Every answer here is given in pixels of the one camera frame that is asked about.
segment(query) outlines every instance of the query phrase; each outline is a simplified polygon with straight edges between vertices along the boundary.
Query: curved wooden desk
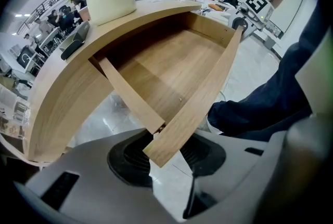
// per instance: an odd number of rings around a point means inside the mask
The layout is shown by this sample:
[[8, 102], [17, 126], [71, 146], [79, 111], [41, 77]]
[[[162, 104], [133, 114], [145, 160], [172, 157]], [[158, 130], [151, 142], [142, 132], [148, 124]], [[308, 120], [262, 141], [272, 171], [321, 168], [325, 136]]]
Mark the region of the curved wooden desk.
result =
[[[130, 15], [92, 25], [85, 44], [67, 61], [56, 49], [31, 89], [31, 116], [23, 143], [27, 159], [57, 159], [113, 87], [151, 133], [164, 129], [145, 150], [151, 158], [159, 144], [165, 144], [163, 133], [176, 129], [192, 134], [226, 79], [241, 36], [241, 30], [189, 13], [200, 8], [191, 1], [140, 1]], [[189, 29], [174, 28], [180, 24]], [[161, 30], [165, 38], [157, 36], [145, 43], [149, 34]], [[149, 51], [138, 52], [144, 43]], [[119, 55], [129, 57], [121, 63]], [[159, 90], [161, 85], [166, 91]], [[189, 110], [198, 103], [207, 106]], [[180, 121], [191, 128], [179, 130]], [[186, 136], [174, 148], [181, 147]], [[163, 165], [173, 151], [166, 148], [167, 154], [156, 157], [161, 159], [157, 163]]]

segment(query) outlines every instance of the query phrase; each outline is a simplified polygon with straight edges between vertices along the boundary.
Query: white flower pot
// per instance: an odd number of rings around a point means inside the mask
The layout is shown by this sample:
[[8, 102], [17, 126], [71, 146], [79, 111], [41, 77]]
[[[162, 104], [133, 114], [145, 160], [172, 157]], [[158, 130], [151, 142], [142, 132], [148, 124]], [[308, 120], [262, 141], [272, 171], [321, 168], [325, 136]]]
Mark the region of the white flower pot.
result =
[[123, 17], [136, 10], [135, 0], [87, 0], [92, 22], [97, 25]]

